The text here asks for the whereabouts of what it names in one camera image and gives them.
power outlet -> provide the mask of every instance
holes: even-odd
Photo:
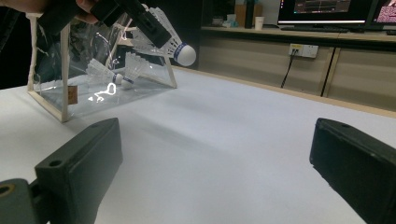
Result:
[[[297,50],[294,56],[300,56],[305,58],[316,58],[318,53],[318,46],[290,44],[289,55],[293,53],[293,50]]]

acrylic box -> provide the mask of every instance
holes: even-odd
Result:
[[[58,35],[42,30],[39,16],[27,15],[33,49],[28,92],[59,121],[177,87],[168,57],[120,44],[128,42],[126,15],[111,27],[73,20]]]

monitor screen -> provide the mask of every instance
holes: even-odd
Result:
[[[396,25],[396,0],[378,0],[373,23]]]
[[[373,0],[280,0],[278,24],[361,25]]]

white table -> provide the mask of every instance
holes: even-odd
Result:
[[[396,119],[175,69],[178,89],[61,124],[26,93],[0,91],[0,180],[88,125],[120,120],[124,162],[96,223],[364,223],[309,163],[317,118],[396,147]]]

badminton shuttlecock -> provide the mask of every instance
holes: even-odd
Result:
[[[172,37],[160,49],[158,49],[142,31],[139,29],[132,30],[131,32],[134,38],[131,42],[134,45],[134,49],[140,53],[149,55],[166,55],[175,59],[176,62],[183,66],[192,65],[196,59],[195,50],[190,45],[181,41],[165,13],[157,7],[150,8],[149,12],[160,22]]]
[[[125,90],[131,89],[132,84],[134,84],[134,80],[137,79],[142,72],[148,68],[148,66],[148,61],[136,54],[127,52],[125,54],[125,76],[121,81],[121,86]]]
[[[120,74],[115,74],[110,69],[106,68],[104,65],[92,59],[88,64],[85,72],[89,75],[97,77],[98,80],[102,80],[103,83],[115,83],[117,85],[121,84],[123,76]]]

